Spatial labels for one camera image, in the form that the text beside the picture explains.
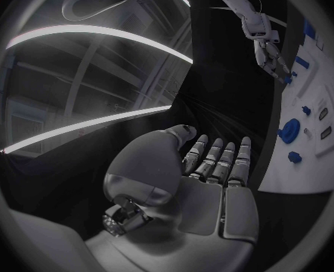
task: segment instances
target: robotic arm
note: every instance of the robotic arm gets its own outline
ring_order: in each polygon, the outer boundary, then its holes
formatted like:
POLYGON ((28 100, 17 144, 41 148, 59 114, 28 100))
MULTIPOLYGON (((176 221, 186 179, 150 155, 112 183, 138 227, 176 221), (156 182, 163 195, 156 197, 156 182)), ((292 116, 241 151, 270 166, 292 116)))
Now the robotic arm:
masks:
POLYGON ((255 57, 258 65, 272 77, 283 83, 283 79, 274 70, 277 61, 286 73, 290 73, 279 49, 273 44, 279 42, 279 34, 272 30, 270 20, 264 13, 256 12, 248 0, 223 0, 241 19, 246 38, 254 41, 255 57))

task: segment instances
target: blue component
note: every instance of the blue component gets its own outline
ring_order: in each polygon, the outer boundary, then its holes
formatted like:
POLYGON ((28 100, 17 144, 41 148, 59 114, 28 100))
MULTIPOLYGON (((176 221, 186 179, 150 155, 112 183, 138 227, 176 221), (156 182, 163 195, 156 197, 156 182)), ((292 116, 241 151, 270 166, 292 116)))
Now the blue component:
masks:
POLYGON ((287 76, 287 77, 284 78, 284 82, 285 83, 292 83, 292 79, 287 76))
POLYGON ((306 113, 307 116, 309 116, 309 114, 310 114, 310 108, 308 108, 307 106, 304 106, 304 107, 302 107, 302 109, 303 109, 303 113, 306 113))
POLYGON ((316 38, 316 31, 315 29, 312 27, 312 25, 309 24, 308 20, 305 19, 304 20, 304 30, 303 33, 305 35, 308 35, 309 37, 311 37, 312 39, 316 38))
POLYGON ((296 56, 296 62, 298 62, 304 68, 308 69, 308 67, 309 67, 309 63, 306 62, 304 59, 300 58, 299 56, 296 56))
POLYGON ((297 138, 300 129, 300 122, 297 119, 291 119, 284 125, 283 130, 278 130, 277 134, 282 138, 283 142, 289 144, 297 138))
POLYGON ((293 163, 298 163, 302 161, 302 157, 300 157, 299 153, 294 152, 294 151, 289 152, 288 159, 290 162, 293 162, 293 163))

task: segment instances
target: robotic hand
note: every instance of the robotic hand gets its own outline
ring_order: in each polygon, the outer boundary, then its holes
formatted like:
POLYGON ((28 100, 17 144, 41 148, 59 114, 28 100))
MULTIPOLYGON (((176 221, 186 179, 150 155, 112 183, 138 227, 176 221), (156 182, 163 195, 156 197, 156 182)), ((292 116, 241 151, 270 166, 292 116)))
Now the robotic hand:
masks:
POLYGON ((196 133, 194 127, 187 125, 153 131, 130 142, 115 157, 103 183, 105 196, 116 204, 103 216, 107 231, 120 236, 145 225, 150 219, 140 206, 158 207, 169 202, 176 194, 183 174, 223 187, 246 186, 251 148, 249 137, 243 138, 228 177, 235 145, 229 143, 222 152, 223 140, 220 138, 215 140, 206 159, 196 170, 208 142, 206 135, 197 140, 181 161, 178 150, 196 133))
POLYGON ((279 34, 272 30, 270 20, 264 13, 256 12, 253 5, 248 0, 223 0, 226 5, 241 19, 246 38, 254 41, 255 57, 258 65, 272 77, 284 82, 277 73, 274 72, 277 61, 282 65, 286 73, 290 73, 279 49, 274 45, 278 43, 279 34))

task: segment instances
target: white robotic arm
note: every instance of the white robotic arm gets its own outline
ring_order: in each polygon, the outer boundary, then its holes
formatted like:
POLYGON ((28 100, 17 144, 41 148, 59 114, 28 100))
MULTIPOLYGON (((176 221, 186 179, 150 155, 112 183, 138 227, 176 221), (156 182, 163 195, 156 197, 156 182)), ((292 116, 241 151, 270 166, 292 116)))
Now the white robotic arm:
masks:
POLYGON ((270 21, 264 13, 256 12, 248 0, 223 0, 226 5, 241 19, 246 38, 254 41, 255 57, 258 65, 272 77, 283 83, 275 72, 277 61, 286 73, 290 70, 286 66, 279 49, 273 44, 279 42, 279 34, 272 30, 270 21))

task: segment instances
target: blue knob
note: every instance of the blue knob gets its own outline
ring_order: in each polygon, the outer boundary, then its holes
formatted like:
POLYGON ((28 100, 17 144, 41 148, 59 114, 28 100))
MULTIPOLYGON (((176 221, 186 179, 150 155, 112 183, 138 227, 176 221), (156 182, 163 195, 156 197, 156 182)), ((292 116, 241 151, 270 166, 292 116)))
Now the blue knob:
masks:
POLYGON ((302 109, 303 109, 303 113, 306 113, 307 116, 309 116, 309 114, 310 114, 310 108, 308 108, 307 106, 304 106, 304 107, 302 107, 302 109))
POLYGON ((290 162, 293 162, 293 163, 298 163, 302 161, 302 157, 300 157, 300 154, 294 151, 289 152, 288 159, 290 162))
POLYGON ((284 82, 285 83, 292 83, 292 79, 287 76, 287 77, 285 77, 284 82))
POLYGON ((309 63, 306 62, 304 59, 300 58, 299 56, 296 56, 295 60, 296 60, 296 62, 298 62, 304 68, 308 68, 309 67, 309 63))
POLYGON ((300 122, 297 119, 291 119, 284 125, 283 130, 277 131, 277 135, 282 138, 283 142, 289 144, 297 138, 300 128, 300 122))

